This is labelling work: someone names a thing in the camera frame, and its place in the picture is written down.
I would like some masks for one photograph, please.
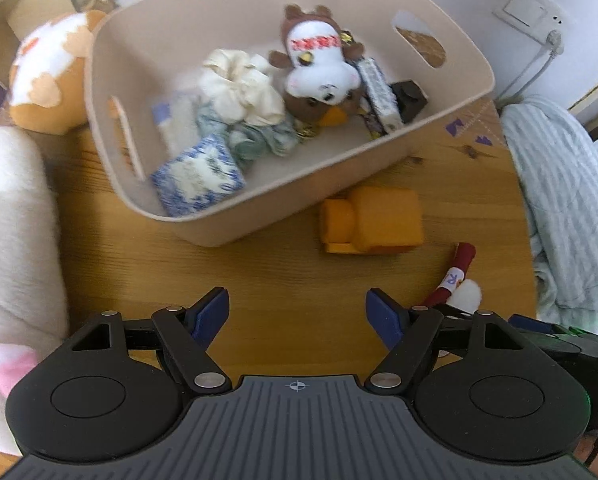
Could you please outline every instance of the wooden table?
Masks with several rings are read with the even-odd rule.
[[[426,243],[398,256],[323,253],[316,206],[221,248],[193,246],[126,208],[89,130],[75,135],[76,152],[52,171],[73,329],[103,310],[149,317],[221,285],[231,315],[209,354],[233,381],[241,374],[364,379],[386,353],[365,320],[367,289],[418,303],[444,277],[459,241],[477,248],[468,276],[482,288],[482,307],[506,318],[534,316],[524,207],[488,99],[408,134],[410,156],[369,179],[410,187],[421,198]],[[492,146],[476,142],[479,136]]]

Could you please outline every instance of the light blue blanket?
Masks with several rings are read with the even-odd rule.
[[[538,319],[598,333],[598,153],[540,96],[501,116],[525,198]]]

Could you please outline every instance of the crosshair symbol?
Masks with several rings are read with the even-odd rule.
[[[306,383],[302,383],[301,381],[295,381],[294,383],[287,384],[286,386],[288,388],[290,388],[291,390],[298,392],[300,390],[303,390],[304,388],[307,388],[310,385],[306,384]]]

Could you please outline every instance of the orange beak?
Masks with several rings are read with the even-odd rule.
[[[317,126],[339,126],[348,121],[346,113],[338,106],[333,106],[317,121]]]

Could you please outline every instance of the storage bin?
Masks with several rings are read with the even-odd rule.
[[[194,88],[202,61],[215,48],[267,57],[283,50],[284,6],[323,4],[342,28],[365,44],[388,82],[413,79],[429,104],[403,129],[370,140],[360,118],[325,128],[287,158],[266,156],[246,174],[246,188],[207,210],[166,216],[150,174],[167,161],[151,104],[175,90]],[[445,50],[431,67],[394,26],[400,12],[425,23]],[[352,186],[408,155],[408,132],[492,91],[494,76],[474,43],[430,0],[142,0],[113,13],[96,31],[86,67],[86,102],[92,134],[116,193],[138,213],[170,222],[187,240],[219,246]],[[108,101],[121,112],[130,158],[120,147]]]

